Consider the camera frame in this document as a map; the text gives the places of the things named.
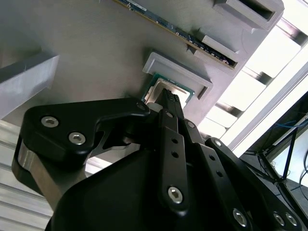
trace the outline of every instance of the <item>gray plastic bracket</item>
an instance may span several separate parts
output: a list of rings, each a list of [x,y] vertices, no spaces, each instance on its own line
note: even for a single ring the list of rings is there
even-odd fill
[[[154,75],[156,73],[192,89],[199,100],[203,101],[213,88],[213,83],[205,76],[196,74],[179,62],[151,52],[142,70]]]
[[[271,30],[284,11],[281,0],[216,0],[213,8],[250,33]]]

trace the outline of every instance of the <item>fluorescent light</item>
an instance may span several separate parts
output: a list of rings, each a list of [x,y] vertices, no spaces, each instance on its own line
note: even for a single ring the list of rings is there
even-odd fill
[[[245,111],[265,87],[264,84],[240,71],[218,102],[226,103]]]
[[[237,117],[216,106],[212,107],[206,117],[226,128],[231,127],[232,124],[237,120]]]
[[[285,7],[282,17],[308,35],[308,24],[305,19],[305,16],[308,15],[307,4],[298,0],[282,1]]]
[[[287,110],[289,110],[306,92],[308,76],[306,76],[285,98],[242,140],[233,150],[241,156],[255,143]]]
[[[226,132],[226,129],[222,125],[219,125],[208,118],[204,118],[201,121],[198,129],[201,133],[216,138],[220,138]]]
[[[300,49],[300,45],[287,37],[281,29],[274,27],[245,66],[256,73],[264,72],[274,78]]]

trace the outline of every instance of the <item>gray plastic socket cover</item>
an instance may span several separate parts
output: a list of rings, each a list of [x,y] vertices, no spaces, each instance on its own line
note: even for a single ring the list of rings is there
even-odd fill
[[[0,119],[52,85],[58,60],[41,52],[0,69]]]
[[[216,0],[213,8],[250,33],[271,30],[284,11],[281,0]]]
[[[188,67],[156,51],[151,52],[142,71],[151,75],[160,74],[190,88],[195,92],[194,97],[200,101],[204,101],[213,88],[213,83],[207,77],[196,74]]]
[[[224,73],[235,76],[244,66],[246,63],[246,59],[243,58],[238,54],[237,51],[232,51],[229,48],[225,47],[224,45],[220,44],[219,42],[212,39],[210,36],[207,36],[202,33],[202,31],[198,31],[197,38],[202,41],[204,44],[208,45],[209,47],[217,50],[218,52],[222,53],[223,55],[227,56],[228,58],[235,61],[237,64],[234,68],[229,68],[226,65],[217,62],[216,60],[208,57],[204,53],[196,50],[195,48],[189,48],[189,50],[193,53],[195,57],[203,60],[204,62],[212,64],[215,68],[223,71]]]

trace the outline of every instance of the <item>screw head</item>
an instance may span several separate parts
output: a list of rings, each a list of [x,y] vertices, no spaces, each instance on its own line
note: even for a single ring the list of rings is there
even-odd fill
[[[82,145],[86,142],[86,137],[79,132],[72,132],[69,134],[68,139],[76,145]]]
[[[188,121],[187,124],[189,127],[194,128],[194,124],[191,121]]]
[[[282,219],[282,217],[279,216],[278,213],[275,213],[275,212],[274,212],[274,217],[275,217],[276,221],[277,221],[281,226],[284,226],[284,220]]]
[[[145,111],[145,106],[142,105],[140,102],[137,103],[137,107],[143,111]]]
[[[59,121],[52,116],[45,116],[40,121],[42,125],[48,128],[54,128],[59,125]]]
[[[219,142],[218,140],[214,140],[214,143],[215,143],[218,147],[221,147],[221,142]]]
[[[169,116],[170,118],[173,118],[173,115],[170,112],[167,112],[167,116]]]
[[[292,217],[292,216],[291,216],[290,214],[288,214],[288,213],[285,213],[285,215],[286,215],[287,219],[289,220],[289,222],[291,222],[292,225],[297,226],[297,222],[296,222],[296,220],[294,219],[294,217]]]
[[[171,186],[168,189],[168,195],[169,195],[170,199],[176,204],[180,204],[183,201],[183,195],[182,195],[181,191],[176,187]]]
[[[234,219],[240,224],[242,227],[247,226],[247,219],[245,216],[238,210],[238,209],[233,209],[233,217]]]

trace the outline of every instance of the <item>circuit board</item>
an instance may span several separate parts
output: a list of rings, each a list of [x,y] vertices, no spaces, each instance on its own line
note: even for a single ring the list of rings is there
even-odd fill
[[[185,43],[189,46],[194,47],[195,49],[199,50],[200,52],[204,53],[205,55],[215,59],[219,63],[226,65],[227,67],[234,69],[236,66],[236,62],[232,59],[228,58],[227,56],[221,54],[217,50],[209,47],[208,45],[201,42],[199,39],[190,35],[183,31],[182,29],[178,28],[177,26],[171,24],[170,22],[166,21],[165,19],[157,16],[153,12],[145,9],[144,7],[140,6],[139,4],[135,3],[132,0],[113,0],[121,5],[129,8],[129,10],[134,11],[144,18],[150,20],[151,22],[161,26],[163,29],[169,31],[173,35],[180,37]]]

